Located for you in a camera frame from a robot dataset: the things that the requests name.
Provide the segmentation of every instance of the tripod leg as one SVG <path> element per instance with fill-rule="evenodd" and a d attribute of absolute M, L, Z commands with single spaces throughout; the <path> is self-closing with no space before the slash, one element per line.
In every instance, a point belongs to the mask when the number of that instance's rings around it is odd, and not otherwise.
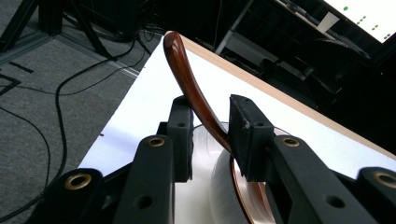
<path fill-rule="evenodd" d="M 0 37 L 0 53 L 6 52 L 14 47 L 37 6 L 37 0 L 23 0 L 21 2 L 17 12 L 14 14 L 6 30 Z"/>
<path fill-rule="evenodd" d="M 106 48 L 103 46 L 102 42 L 99 40 L 95 31 L 92 29 L 88 20 L 81 14 L 81 11 L 79 10 L 79 6 L 78 6 L 78 0 L 70 0 L 68 2 L 70 3 L 74 16 L 78 20 L 78 23 L 81 25 L 85 35 L 90 40 L 95 51 L 101 54 L 102 56 L 105 56 L 107 58 L 112 58 L 112 56 L 107 52 Z"/>
<path fill-rule="evenodd" d="M 42 32 L 56 36 L 62 32 L 62 0 L 38 0 L 38 23 Z"/>
<path fill-rule="evenodd" d="M 151 55 L 151 52 L 149 51 L 149 49 L 146 47 L 145 43 L 143 43 L 143 41 L 140 38 L 137 39 L 137 42 L 139 42 L 139 44 L 148 53 L 148 55 Z"/>

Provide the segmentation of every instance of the black cable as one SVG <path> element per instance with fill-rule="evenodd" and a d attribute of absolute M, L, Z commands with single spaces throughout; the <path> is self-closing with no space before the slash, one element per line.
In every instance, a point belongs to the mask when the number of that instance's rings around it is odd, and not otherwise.
<path fill-rule="evenodd" d="M 218 41 L 218 29 L 219 29 L 219 20 L 220 20 L 220 14 L 221 14 L 221 5 L 222 5 L 222 0 L 220 0 L 218 18 L 216 19 L 215 40 L 213 41 L 213 49 L 212 49 L 213 52 L 215 52 L 215 50 L 216 50 L 216 42 Z"/>
<path fill-rule="evenodd" d="M 143 37 L 145 37 L 146 41 L 149 42 L 149 41 L 151 41 L 154 38 L 154 33 L 150 32 L 151 33 L 151 37 L 149 37 L 149 38 L 147 37 L 146 33 L 148 33 L 148 32 L 143 31 Z"/>
<path fill-rule="evenodd" d="M 91 3 L 92 11 L 93 11 L 93 19 L 95 20 L 95 24 L 99 25 L 99 22 L 98 22 L 98 20 L 96 19 L 96 13 L 97 13 L 97 12 L 96 12 L 96 10 L 95 10 L 95 8 L 94 8 L 94 6 L 93 6 L 93 1 L 91 0 L 90 3 Z"/>
<path fill-rule="evenodd" d="M 48 143 L 46 137 L 44 136 L 44 134 L 43 134 L 43 133 L 37 128 L 37 126 L 35 126 L 30 120 L 25 119 L 25 118 L 23 118 L 23 117 L 21 117 L 21 116 L 15 114 L 15 113 L 12 113 L 11 111 L 6 110 L 6 109 L 4 109 L 4 108 L 1 107 L 1 106 L 0 106 L 0 109 L 3 110 L 3 111 L 5 111 L 5 112 L 7 112 L 8 114 L 10 114 L 10 115 L 12 115 L 12 116 L 14 116 L 14 117 L 16 117 L 16 118 L 18 118 L 18 119 L 21 119 L 21 120 L 27 122 L 28 124 L 32 125 L 32 127 L 35 128 L 35 130 L 40 134 L 41 138 L 44 140 L 44 142 L 45 142 L 45 144 L 46 144 L 46 148 L 47 148 L 47 153 L 48 153 L 47 176 L 46 176 L 46 182 L 45 182 L 45 185 L 44 185 L 44 189 L 43 189 L 37 196 L 35 196 L 35 198 L 33 198 L 33 200 L 31 200 L 29 203 L 25 204 L 25 205 L 22 206 L 21 208 L 19 208 L 19 209 L 13 211 L 12 213 L 10 213 L 10 214 L 8 214 L 8 215 L 5 215 L 5 216 L 3 216 L 3 217 L 0 217 L 0 222 L 4 222 L 4 221 L 9 220 L 9 219 L 12 218 L 12 217 L 15 217 L 15 216 L 18 215 L 19 213 L 24 212 L 24 211 L 25 211 L 26 209 L 28 209 L 30 206 L 32 206 L 33 204 L 37 203 L 38 200 L 40 200 L 41 197 L 42 197 L 42 195 L 44 194 L 46 188 L 47 188 L 48 185 L 49 185 L 49 180 L 50 180 L 50 145 L 49 145 L 49 143 Z"/>
<path fill-rule="evenodd" d="M 104 77 L 104 78 L 102 78 L 101 80 L 99 80 L 99 81 L 97 81 L 97 82 L 91 84 L 90 86 L 88 86 L 88 87 L 86 87 L 86 88 L 83 88 L 83 89 L 81 89 L 81 90 L 79 90 L 79 91 L 70 92 L 70 93 L 61 93 L 61 94 L 59 94 L 59 95 L 60 95 L 60 96 L 70 96 L 70 95 L 75 95 L 75 94 L 81 93 L 81 92 L 83 92 L 83 91 L 85 91 L 85 90 L 87 90 L 87 89 L 90 89 L 90 88 L 92 88 L 92 87 L 94 87 L 94 86 L 96 86 L 96 85 L 102 83 L 103 81 L 105 81 L 106 79 L 110 78 L 110 77 L 113 76 L 116 72 L 118 72 L 118 71 L 120 71 L 120 70 L 122 70 L 122 69 L 127 69 L 127 68 L 130 68 L 130 67 L 135 67 L 135 66 L 137 66 L 140 62 L 143 61 L 143 59 L 144 59 L 144 57 L 145 57 L 145 54 L 146 54 L 146 52 L 143 51 L 142 57 L 141 57 L 136 63 L 134 63 L 134 64 L 132 64 L 132 65 L 128 65 L 128 66 L 124 66 L 124 67 L 118 68 L 118 69 L 114 70 L 112 73 L 110 73 L 109 75 L 107 75 L 106 77 Z M 31 87 L 16 86 L 16 87 L 14 87 L 14 88 L 26 89 L 26 90 L 29 90 L 29 91 L 38 91 L 38 92 L 46 93 L 46 94 L 50 94 L 50 95 L 55 95 L 55 94 L 56 94 L 56 93 L 54 93 L 54 92 L 42 91 L 42 90 L 35 89 L 35 88 L 31 88 Z"/>
<path fill-rule="evenodd" d="M 68 27 L 71 27 L 71 28 L 74 28 L 76 30 L 82 31 L 81 26 L 78 24 L 78 22 L 74 21 L 73 19 L 71 19 L 70 16 L 67 15 L 66 13 L 64 13 L 64 19 L 67 20 L 68 22 L 70 22 L 72 25 L 74 25 L 74 26 L 68 26 Z M 134 40 L 134 38 L 129 37 L 128 35 L 119 37 L 119 36 L 116 36 L 116 35 L 115 36 L 107 35 L 107 34 L 104 34 L 102 32 L 98 32 L 98 31 L 95 31 L 95 33 L 99 37 L 101 37 L 101 38 L 103 38 L 105 40 L 109 40 L 109 41 L 116 42 L 116 43 L 130 43 L 131 41 Z"/>
<path fill-rule="evenodd" d="M 137 42 L 139 42 L 140 46 L 142 46 L 143 50 L 145 50 L 148 55 L 151 55 L 151 52 L 149 51 L 148 47 L 146 47 L 145 43 L 141 39 L 137 39 Z"/>
<path fill-rule="evenodd" d="M 49 188 L 49 187 L 50 187 L 50 186 L 62 175 L 62 172 L 64 171 L 64 167 L 65 167 L 65 165 L 66 165 L 66 160 L 67 160 L 67 139 L 66 139 L 66 134 L 65 134 L 65 130 L 64 130 L 64 122 L 63 122 L 63 116 L 62 116 L 62 109 L 61 109 L 60 102 L 59 102 L 59 99 L 60 99 L 60 96 L 61 96 L 60 92 L 61 92 L 61 90 L 62 90 L 62 87 L 63 87 L 64 85 L 66 85 L 69 81 L 73 80 L 74 78 L 76 78 L 76 77 L 78 77 L 78 76 L 80 76 L 80 75 L 85 74 L 85 73 L 88 72 L 89 70 L 93 69 L 94 67 L 96 67 L 96 66 L 98 66 L 98 65 L 100 65 L 100 64 L 102 64 L 102 63 L 107 63 L 107 62 L 109 62 L 109 61 L 116 61 L 118 58 L 120 58 L 120 57 L 122 57 L 122 56 L 128 54 L 129 52 L 131 52 L 131 50 L 133 49 L 133 47 L 134 47 L 134 43 L 132 44 L 132 46 L 131 46 L 126 52 L 124 52 L 124 53 L 122 53 L 122 54 L 120 54 L 120 55 L 117 55 L 117 56 L 115 56 L 115 57 L 112 57 L 112 58 L 109 58 L 109 59 L 105 59 L 105 60 L 103 60 L 103 61 L 101 61 L 101 62 L 99 62 L 99 63 L 95 63 L 95 64 L 93 64 L 93 65 L 91 65 L 91 66 L 89 66 L 89 67 L 87 67 L 87 68 L 84 68 L 83 70 L 81 70 L 81 71 L 75 73 L 73 76 L 67 78 L 65 81 L 63 81 L 63 82 L 58 86 L 58 88 L 57 88 L 57 90 L 56 90 L 56 92 L 55 92 L 55 106 L 56 106 L 56 111 L 57 111 L 57 114 L 58 114 L 59 128 L 60 128 L 60 131 L 61 131 L 62 144 L 63 144 L 63 155 L 62 155 L 62 159 L 61 159 L 61 165 L 60 165 L 60 167 L 58 168 L 58 172 L 56 173 L 55 177 L 52 178 L 51 182 L 50 182 L 49 184 L 46 183 L 47 186 L 44 188 L 43 191 L 41 191 L 33 200 L 31 200 L 31 201 L 30 201 L 29 203 L 27 203 L 26 205 L 24 205 L 24 206 L 22 206 L 21 208 L 15 210 L 15 211 L 13 211 L 13 212 L 11 212 L 11 213 L 8 214 L 8 215 L 5 215 L 5 216 L 3 216 L 3 217 L 0 217 L 0 223 L 1 223 L 1 222 L 4 222 L 4 221 L 7 221 L 7 220 L 9 220 L 9 219 L 11 219 L 11 218 L 17 216 L 18 214 L 20 214 L 20 213 L 26 211 L 29 207 L 31 207 L 32 205 L 34 205 L 35 203 L 37 203 L 37 202 L 42 198 L 42 196 L 43 196 L 44 193 L 46 192 L 47 188 Z M 140 63 L 142 60 L 143 60 L 143 57 L 142 57 L 136 64 Z"/>
<path fill-rule="evenodd" d="M 165 35 L 166 29 L 163 29 L 161 26 L 158 26 L 157 24 L 147 24 L 144 29 L 144 32 L 152 33 L 154 35 Z"/>

